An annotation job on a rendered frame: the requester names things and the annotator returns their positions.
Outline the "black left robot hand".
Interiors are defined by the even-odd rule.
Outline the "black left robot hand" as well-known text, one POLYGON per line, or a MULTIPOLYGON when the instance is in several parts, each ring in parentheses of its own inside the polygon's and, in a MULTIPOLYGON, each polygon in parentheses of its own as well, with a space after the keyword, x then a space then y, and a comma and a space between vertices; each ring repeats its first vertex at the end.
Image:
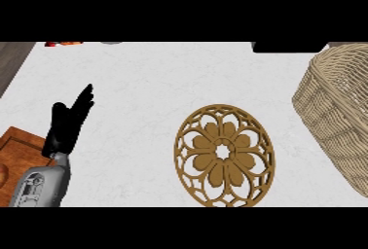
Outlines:
POLYGON ((62 102, 52 106, 50 129, 41 155, 52 158, 58 153, 69 154, 78 141, 78 133, 93 102, 93 86, 87 85, 71 108, 62 102))

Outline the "round brown openwork placemat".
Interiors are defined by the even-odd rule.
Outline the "round brown openwork placemat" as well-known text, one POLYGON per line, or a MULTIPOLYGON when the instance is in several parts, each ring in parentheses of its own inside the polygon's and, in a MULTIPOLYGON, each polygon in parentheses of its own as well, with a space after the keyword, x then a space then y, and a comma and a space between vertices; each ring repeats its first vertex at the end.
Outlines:
POLYGON ((213 104, 185 119, 174 163, 183 188, 207 207, 250 207, 267 194, 275 152, 267 132, 238 107, 213 104))

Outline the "beige wicker basket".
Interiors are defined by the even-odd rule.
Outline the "beige wicker basket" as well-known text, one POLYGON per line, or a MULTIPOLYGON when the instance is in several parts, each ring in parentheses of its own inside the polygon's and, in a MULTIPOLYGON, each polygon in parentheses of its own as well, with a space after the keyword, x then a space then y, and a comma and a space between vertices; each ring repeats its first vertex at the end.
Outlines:
POLYGON ((291 104, 346 182, 368 197, 368 44, 313 56, 291 104))

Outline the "brown wooden cutting board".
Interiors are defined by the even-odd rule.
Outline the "brown wooden cutting board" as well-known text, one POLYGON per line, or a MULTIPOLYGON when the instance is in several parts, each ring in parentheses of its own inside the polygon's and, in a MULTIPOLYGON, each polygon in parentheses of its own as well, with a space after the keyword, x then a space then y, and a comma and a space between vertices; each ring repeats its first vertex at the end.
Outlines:
POLYGON ((0 207, 10 203, 18 181, 34 166, 55 161, 41 155, 44 139, 10 126, 0 137, 0 207))

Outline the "red and orange object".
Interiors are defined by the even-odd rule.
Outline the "red and orange object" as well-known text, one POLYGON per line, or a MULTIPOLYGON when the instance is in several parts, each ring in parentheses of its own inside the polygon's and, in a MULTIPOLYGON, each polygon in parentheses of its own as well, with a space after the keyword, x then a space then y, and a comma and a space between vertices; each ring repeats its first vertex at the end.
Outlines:
POLYGON ((74 46, 81 44, 83 42, 46 42, 44 47, 74 46))

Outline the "black appliance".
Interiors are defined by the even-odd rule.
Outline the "black appliance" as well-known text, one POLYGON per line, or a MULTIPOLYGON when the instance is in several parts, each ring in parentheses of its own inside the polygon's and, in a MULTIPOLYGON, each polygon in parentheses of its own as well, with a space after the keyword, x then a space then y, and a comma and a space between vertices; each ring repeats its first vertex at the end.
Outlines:
POLYGON ((327 46, 325 42, 253 42, 256 53, 318 53, 327 46))

